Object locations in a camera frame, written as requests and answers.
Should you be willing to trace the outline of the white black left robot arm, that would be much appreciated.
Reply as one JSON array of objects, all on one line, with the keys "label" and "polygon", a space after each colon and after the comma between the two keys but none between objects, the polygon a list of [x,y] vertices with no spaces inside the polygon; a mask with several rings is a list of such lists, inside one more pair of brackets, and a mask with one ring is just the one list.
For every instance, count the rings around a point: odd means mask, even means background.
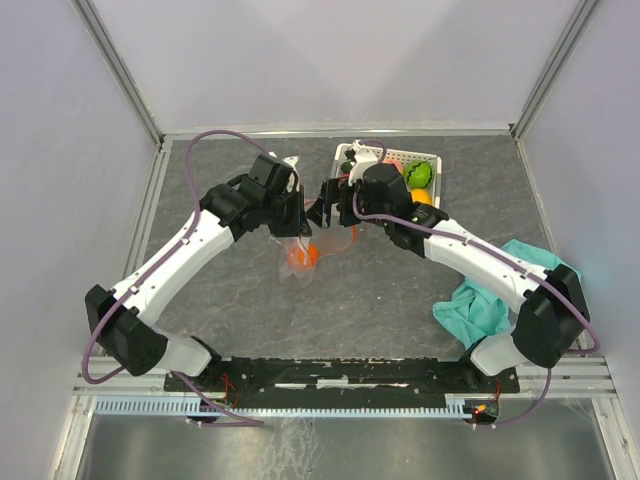
[{"label": "white black left robot arm", "polygon": [[265,225],[274,237],[309,235],[298,161],[258,155],[248,173],[198,199],[187,223],[133,274],[110,289],[89,290],[85,304],[92,337],[121,369],[133,376],[153,368],[177,371],[201,390],[219,383],[221,366],[210,347],[156,323],[195,274],[244,234]]}]

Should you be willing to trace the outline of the white perforated plastic basket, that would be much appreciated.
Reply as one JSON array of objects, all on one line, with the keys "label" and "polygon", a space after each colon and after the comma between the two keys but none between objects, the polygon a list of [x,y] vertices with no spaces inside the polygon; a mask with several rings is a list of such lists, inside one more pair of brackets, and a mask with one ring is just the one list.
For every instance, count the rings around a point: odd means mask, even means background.
[{"label": "white perforated plastic basket", "polygon": [[430,170],[431,178],[427,184],[414,179],[409,183],[405,183],[405,186],[409,192],[418,189],[419,192],[417,195],[419,200],[429,200],[430,204],[434,207],[441,207],[443,168],[440,156],[407,150],[388,149],[376,141],[366,143],[366,148],[369,149],[377,159],[383,158],[385,164],[393,165],[404,179],[410,177],[409,174],[405,174],[405,171],[411,166],[420,165],[417,171],[421,173],[422,177],[426,175],[427,170]]}]

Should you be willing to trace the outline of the toy orange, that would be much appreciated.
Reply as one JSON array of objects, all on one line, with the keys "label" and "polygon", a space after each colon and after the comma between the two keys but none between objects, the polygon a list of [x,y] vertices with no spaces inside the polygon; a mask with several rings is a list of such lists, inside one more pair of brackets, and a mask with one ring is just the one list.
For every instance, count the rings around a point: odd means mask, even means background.
[{"label": "toy orange", "polygon": [[289,247],[286,256],[287,265],[300,272],[314,269],[318,258],[319,250],[313,243],[302,247],[294,244]]}]

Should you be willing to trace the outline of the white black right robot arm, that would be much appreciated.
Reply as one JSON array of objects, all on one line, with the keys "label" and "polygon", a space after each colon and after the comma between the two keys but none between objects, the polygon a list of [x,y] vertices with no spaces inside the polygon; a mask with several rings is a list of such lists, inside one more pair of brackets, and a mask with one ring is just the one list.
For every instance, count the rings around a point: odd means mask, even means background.
[{"label": "white black right robot arm", "polygon": [[392,243],[479,283],[515,313],[514,325],[485,335],[458,368],[467,389],[481,391],[502,371],[531,362],[552,369],[590,322],[578,273],[521,260],[470,233],[444,211],[412,199],[395,167],[375,164],[358,179],[332,178],[306,211],[321,228],[338,215],[344,227],[381,226]]}]

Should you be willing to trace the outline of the yellow toy lemon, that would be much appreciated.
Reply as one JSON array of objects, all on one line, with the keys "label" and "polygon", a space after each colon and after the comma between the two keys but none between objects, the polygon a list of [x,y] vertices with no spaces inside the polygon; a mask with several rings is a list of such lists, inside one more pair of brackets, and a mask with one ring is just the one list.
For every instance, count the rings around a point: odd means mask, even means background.
[{"label": "yellow toy lemon", "polygon": [[432,198],[426,189],[415,188],[410,191],[414,203],[432,205]]}]

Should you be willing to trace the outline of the green toy watermelon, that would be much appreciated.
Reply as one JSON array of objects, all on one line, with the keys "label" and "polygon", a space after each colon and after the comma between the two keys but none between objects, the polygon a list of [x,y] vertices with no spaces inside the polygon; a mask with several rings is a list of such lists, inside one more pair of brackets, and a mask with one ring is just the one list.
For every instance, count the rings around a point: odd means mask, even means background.
[{"label": "green toy watermelon", "polygon": [[404,168],[403,177],[410,189],[426,189],[432,182],[433,169],[427,161],[414,161]]}]

